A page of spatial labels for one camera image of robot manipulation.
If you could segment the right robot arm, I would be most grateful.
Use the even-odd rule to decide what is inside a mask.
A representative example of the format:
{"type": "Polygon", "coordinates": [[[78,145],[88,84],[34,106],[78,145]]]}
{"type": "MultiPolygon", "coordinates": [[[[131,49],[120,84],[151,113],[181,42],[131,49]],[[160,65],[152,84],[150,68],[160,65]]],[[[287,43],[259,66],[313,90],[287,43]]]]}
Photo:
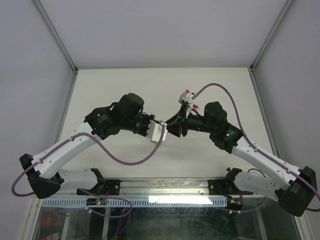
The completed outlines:
{"type": "Polygon", "coordinates": [[[300,217],[318,191],[312,168],[300,168],[265,152],[228,122],[227,112],[217,101],[206,104],[203,115],[187,113],[187,105],[183,103],[166,124],[168,132],[176,137],[185,137],[188,131],[208,133],[220,150],[247,161],[266,175],[254,176],[238,168],[229,170],[223,187],[230,194],[240,190],[262,195],[277,202],[289,214],[300,217]]]}

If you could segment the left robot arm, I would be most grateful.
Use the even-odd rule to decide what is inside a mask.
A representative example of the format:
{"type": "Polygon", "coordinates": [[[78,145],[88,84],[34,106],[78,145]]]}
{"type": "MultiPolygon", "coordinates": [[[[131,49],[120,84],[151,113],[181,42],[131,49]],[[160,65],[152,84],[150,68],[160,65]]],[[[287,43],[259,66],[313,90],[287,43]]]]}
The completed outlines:
{"type": "Polygon", "coordinates": [[[146,137],[155,116],[143,112],[144,100],[128,93],[110,106],[92,110],[67,137],[36,155],[24,154],[19,161],[27,180],[39,199],[46,199],[61,190],[76,190],[77,194],[99,195],[105,188],[105,178],[97,168],[83,171],[65,170],[70,160],[87,148],[101,143],[121,130],[146,137]]]}

